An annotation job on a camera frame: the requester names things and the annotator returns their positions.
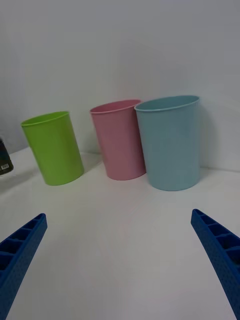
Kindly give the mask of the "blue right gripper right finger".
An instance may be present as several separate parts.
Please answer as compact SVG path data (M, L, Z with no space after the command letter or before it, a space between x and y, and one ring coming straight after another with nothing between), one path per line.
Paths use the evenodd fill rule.
M198 209L192 211L190 223L240 319L240 238Z

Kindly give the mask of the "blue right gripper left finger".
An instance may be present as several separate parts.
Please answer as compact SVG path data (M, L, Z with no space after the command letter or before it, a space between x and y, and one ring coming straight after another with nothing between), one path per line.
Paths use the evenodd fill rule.
M7 318L47 228L40 213L0 243L0 319Z

